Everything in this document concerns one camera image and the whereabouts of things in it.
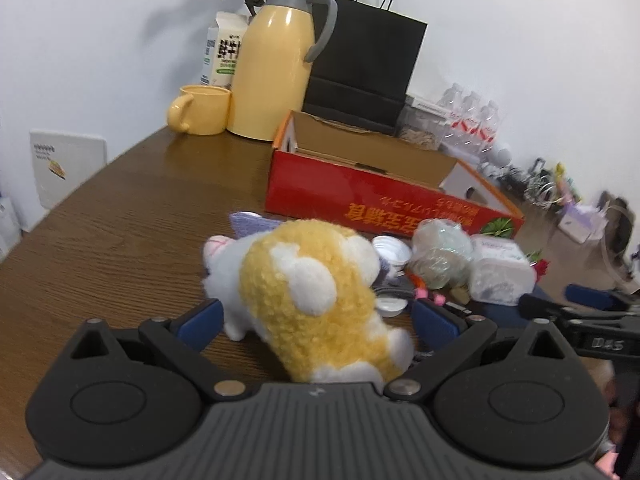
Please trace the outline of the purple tissue pack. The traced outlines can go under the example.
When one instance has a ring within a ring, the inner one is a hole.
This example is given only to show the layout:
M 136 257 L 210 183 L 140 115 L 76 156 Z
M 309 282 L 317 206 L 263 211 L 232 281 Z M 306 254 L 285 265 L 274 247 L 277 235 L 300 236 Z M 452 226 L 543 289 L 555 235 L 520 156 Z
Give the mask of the purple tissue pack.
M 564 206 L 558 229 L 573 242 L 583 245 L 603 237 L 608 219 L 603 210 L 584 204 Z

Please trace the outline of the clear seed container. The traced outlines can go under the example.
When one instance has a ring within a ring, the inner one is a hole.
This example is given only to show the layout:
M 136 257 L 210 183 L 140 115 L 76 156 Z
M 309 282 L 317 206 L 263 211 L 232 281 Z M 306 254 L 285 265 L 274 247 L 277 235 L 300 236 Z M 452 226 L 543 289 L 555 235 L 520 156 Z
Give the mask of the clear seed container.
M 398 117 L 396 136 L 426 150 L 437 151 L 442 143 L 450 111 L 418 96 L 406 96 Z

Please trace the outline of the yellow white plush cat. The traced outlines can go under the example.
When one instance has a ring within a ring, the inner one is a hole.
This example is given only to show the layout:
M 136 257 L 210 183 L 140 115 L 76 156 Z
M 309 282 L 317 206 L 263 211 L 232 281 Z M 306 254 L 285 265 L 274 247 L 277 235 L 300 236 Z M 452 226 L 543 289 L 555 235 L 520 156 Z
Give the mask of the yellow white plush cat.
M 255 333 L 294 382 L 382 390 L 409 369 L 412 338 L 376 310 L 380 258 L 356 231 L 287 221 L 237 240 L 209 237 L 203 260 L 203 287 L 222 305 L 227 337 Z

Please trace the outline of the small white lid cup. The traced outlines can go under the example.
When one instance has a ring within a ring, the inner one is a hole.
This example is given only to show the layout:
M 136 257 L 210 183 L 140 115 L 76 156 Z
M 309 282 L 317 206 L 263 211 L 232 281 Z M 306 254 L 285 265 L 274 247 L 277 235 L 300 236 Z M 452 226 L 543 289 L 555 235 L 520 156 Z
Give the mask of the small white lid cup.
M 399 238 L 389 235 L 379 235 L 372 240 L 372 245 L 378 255 L 390 266 L 403 268 L 411 259 L 411 248 Z

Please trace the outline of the clear plastic ball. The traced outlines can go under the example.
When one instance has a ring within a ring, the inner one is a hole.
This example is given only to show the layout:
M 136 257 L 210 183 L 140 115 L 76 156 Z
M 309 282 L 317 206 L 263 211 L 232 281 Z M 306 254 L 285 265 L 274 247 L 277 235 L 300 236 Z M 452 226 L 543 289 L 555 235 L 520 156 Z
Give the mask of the clear plastic ball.
M 473 257 L 471 237 L 459 223 L 425 219 L 412 236 L 409 268 L 427 288 L 464 285 Z

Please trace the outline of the black paper bag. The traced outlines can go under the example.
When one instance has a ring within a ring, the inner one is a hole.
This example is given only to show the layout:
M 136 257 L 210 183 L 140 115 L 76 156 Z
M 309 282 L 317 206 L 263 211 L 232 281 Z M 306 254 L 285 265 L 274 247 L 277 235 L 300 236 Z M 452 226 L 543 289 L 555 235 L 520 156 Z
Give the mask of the black paper bag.
M 333 0 L 333 34 L 312 64 L 303 111 L 393 134 L 427 24 L 358 0 Z

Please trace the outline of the water bottle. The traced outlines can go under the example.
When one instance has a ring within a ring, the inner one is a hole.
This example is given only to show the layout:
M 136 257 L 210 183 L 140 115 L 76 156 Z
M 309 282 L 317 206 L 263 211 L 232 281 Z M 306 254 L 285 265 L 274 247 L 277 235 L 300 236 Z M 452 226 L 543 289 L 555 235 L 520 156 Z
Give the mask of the water bottle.
M 471 91 L 465 96 L 460 105 L 456 119 L 451 125 L 451 142 L 455 148 L 474 152 L 480 139 L 477 136 L 478 110 L 480 109 L 480 95 Z
M 463 88 L 454 82 L 442 95 L 437 105 L 447 111 L 447 119 L 444 125 L 444 135 L 451 133 L 459 125 L 462 114 Z
M 473 133 L 477 154 L 486 152 L 495 141 L 500 124 L 498 109 L 495 101 L 489 101 L 477 115 L 477 125 Z

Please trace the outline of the middle water bottle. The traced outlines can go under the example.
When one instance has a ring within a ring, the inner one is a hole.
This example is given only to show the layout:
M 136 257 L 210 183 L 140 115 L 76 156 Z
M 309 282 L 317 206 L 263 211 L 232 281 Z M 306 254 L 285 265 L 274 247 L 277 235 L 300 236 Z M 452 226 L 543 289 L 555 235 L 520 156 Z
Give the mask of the middle water bottle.
M 471 91 L 465 96 L 460 105 L 456 119 L 451 125 L 451 142 L 455 148 L 474 152 L 480 139 L 477 136 L 478 110 L 480 109 L 480 95 Z

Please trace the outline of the purple knitted cloth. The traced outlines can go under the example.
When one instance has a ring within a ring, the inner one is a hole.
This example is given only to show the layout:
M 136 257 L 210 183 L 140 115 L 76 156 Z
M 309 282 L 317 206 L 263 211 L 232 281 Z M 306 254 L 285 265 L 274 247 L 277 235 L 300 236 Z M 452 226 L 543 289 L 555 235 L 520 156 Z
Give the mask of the purple knitted cloth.
M 230 226 L 236 238 L 277 229 L 281 220 L 269 219 L 253 211 L 237 211 L 229 216 Z

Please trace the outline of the yellow thermos jug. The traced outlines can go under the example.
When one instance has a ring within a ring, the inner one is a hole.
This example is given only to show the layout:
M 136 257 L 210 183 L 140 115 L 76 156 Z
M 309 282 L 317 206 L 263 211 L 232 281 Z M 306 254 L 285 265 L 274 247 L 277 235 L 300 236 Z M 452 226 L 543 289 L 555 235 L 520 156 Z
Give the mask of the yellow thermos jug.
M 272 141 L 303 107 L 312 63 L 328 44 L 335 0 L 266 0 L 250 21 L 232 79 L 227 129 Z

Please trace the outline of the white milk carton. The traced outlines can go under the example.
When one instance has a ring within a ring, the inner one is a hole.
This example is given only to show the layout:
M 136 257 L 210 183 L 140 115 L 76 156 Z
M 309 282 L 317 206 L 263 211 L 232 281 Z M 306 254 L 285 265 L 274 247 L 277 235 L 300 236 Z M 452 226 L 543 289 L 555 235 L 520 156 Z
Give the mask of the white milk carton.
M 231 88 L 248 17 L 219 11 L 208 28 L 200 84 Z

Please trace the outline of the red cardboard box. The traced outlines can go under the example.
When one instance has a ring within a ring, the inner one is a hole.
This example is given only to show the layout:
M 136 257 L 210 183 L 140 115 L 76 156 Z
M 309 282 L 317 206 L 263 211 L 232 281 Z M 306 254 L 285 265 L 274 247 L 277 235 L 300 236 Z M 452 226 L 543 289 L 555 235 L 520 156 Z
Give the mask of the red cardboard box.
M 426 219 L 506 238 L 524 223 L 518 207 L 461 159 L 299 112 L 273 140 L 265 210 L 400 236 Z

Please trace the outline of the left water bottle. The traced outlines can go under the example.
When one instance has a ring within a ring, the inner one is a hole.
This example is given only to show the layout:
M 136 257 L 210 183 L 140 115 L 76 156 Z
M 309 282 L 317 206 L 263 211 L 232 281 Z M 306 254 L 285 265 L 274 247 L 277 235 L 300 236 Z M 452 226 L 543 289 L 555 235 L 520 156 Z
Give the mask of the left water bottle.
M 437 105 L 447 111 L 447 119 L 444 125 L 444 135 L 451 133 L 459 125 L 462 114 L 463 88 L 454 82 L 442 95 Z

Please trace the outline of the white plastic pouch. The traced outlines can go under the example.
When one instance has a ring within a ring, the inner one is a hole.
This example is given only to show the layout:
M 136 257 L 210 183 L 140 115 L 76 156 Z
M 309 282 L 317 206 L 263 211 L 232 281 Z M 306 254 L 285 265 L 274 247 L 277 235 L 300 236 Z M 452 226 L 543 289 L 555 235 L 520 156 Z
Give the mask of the white plastic pouch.
M 471 243 L 468 287 L 473 300 L 515 307 L 534 290 L 537 273 L 514 240 L 475 234 Z

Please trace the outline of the red artificial rose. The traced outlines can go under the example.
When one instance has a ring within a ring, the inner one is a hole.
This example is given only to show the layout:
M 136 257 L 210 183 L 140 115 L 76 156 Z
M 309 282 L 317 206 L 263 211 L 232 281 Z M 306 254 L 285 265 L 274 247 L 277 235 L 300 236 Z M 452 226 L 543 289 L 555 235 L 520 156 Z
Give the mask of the red artificial rose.
M 527 259 L 530 263 L 530 266 L 536 272 L 536 281 L 539 282 L 541 278 L 547 274 L 549 261 L 541 255 L 540 250 L 527 254 Z

